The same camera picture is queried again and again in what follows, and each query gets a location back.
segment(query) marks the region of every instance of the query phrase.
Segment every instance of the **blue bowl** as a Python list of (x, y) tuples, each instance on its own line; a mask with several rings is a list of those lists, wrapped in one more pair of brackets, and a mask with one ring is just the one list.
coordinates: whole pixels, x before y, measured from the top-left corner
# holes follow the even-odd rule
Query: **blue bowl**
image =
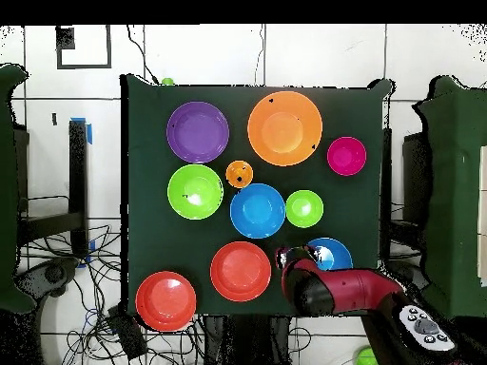
[(308, 242), (319, 250), (321, 260), (317, 262), (320, 270), (340, 270), (354, 267), (352, 256), (343, 243), (331, 238), (317, 238)]
[(230, 219), (237, 231), (254, 240), (274, 235), (284, 218), (284, 200), (268, 184), (252, 183), (244, 187), (230, 204)]

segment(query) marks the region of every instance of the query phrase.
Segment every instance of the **lime green plate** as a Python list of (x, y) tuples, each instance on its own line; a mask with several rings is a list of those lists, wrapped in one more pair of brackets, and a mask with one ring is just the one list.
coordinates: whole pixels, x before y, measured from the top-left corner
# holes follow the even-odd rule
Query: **lime green plate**
[(202, 220), (222, 204), (224, 187), (213, 169), (193, 163), (174, 172), (167, 186), (167, 197), (180, 216)]
[(323, 202), (311, 190), (298, 190), (287, 198), (285, 215), (289, 222), (300, 228), (315, 225), (323, 215)]

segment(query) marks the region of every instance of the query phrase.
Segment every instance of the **plate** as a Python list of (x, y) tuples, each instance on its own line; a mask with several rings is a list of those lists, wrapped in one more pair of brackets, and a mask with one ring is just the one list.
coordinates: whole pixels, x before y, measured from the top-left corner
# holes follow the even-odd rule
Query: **plate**
[(167, 141), (174, 154), (187, 163), (209, 163), (228, 143), (229, 129), (223, 113), (206, 102), (189, 102), (169, 118)]
[(226, 299), (245, 302), (258, 297), (271, 276), (271, 266), (263, 250), (250, 242), (231, 242), (211, 261), (210, 277), (215, 289)]
[(142, 320), (159, 332), (176, 332), (187, 325), (196, 312), (196, 293), (178, 273), (163, 271), (146, 278), (135, 297)]
[(323, 215), (321, 197), (311, 190), (298, 190), (287, 198), (285, 215), (289, 222), (297, 227), (313, 226)]
[(326, 159), (336, 173), (350, 176), (361, 171), (367, 160), (367, 152), (360, 140), (340, 137), (328, 147)]
[(217, 173), (196, 163), (179, 168), (167, 185), (169, 204), (185, 219), (202, 220), (217, 211), (224, 187)]
[(268, 184), (250, 184), (237, 193), (230, 204), (233, 225), (248, 238), (262, 239), (274, 235), (284, 218), (284, 200)]
[(304, 95), (274, 92), (262, 98), (248, 119), (248, 140), (273, 165), (300, 163), (315, 152), (321, 139), (321, 115)]
[(343, 243), (331, 238), (317, 238), (308, 242), (318, 249), (321, 259), (317, 262), (321, 270), (351, 269), (354, 267), (352, 256)]

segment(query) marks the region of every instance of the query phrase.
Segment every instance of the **red plate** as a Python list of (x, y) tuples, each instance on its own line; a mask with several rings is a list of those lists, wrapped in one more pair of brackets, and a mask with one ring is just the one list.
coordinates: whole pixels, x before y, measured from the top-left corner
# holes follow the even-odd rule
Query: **red plate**
[(270, 281), (270, 261), (250, 242), (231, 242), (211, 261), (211, 282), (226, 299), (245, 302), (258, 297)]
[(167, 271), (158, 272), (140, 285), (135, 306), (143, 321), (152, 329), (175, 332), (193, 317), (196, 293), (183, 276)]

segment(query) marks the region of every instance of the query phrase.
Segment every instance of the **purple plate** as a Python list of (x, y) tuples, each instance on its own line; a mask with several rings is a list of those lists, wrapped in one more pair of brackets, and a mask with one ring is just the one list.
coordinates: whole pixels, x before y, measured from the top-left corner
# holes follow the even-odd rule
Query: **purple plate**
[(178, 107), (167, 123), (167, 141), (174, 154), (187, 163), (209, 163), (228, 143), (228, 123), (223, 113), (206, 102)]

